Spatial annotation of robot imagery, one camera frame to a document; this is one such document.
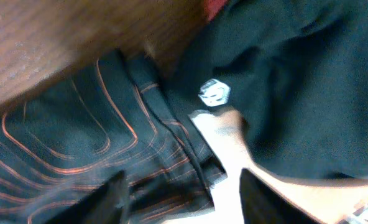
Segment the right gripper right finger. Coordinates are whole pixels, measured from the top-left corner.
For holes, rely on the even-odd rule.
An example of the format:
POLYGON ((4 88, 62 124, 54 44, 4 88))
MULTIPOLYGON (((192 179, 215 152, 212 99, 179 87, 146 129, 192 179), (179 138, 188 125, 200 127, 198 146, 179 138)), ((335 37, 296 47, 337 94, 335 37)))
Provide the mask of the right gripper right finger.
POLYGON ((245 224, 317 224, 249 170, 241 170, 239 193, 245 224))

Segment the black patterned cycling jersey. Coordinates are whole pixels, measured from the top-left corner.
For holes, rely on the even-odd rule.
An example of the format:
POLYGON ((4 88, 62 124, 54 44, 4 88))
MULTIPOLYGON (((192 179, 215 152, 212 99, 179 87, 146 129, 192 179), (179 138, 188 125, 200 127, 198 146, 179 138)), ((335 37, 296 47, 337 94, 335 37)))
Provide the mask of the black patterned cycling jersey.
POLYGON ((225 170, 145 57, 117 51, 0 117, 0 223, 47 223, 120 171, 129 223, 213 208, 225 170))

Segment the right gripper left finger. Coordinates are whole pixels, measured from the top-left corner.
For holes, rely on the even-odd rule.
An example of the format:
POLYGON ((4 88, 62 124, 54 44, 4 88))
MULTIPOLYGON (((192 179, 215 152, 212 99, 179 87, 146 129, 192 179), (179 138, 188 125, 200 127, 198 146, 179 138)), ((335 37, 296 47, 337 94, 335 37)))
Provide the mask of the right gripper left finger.
POLYGON ((128 224, 129 184, 122 170, 47 224, 128 224))

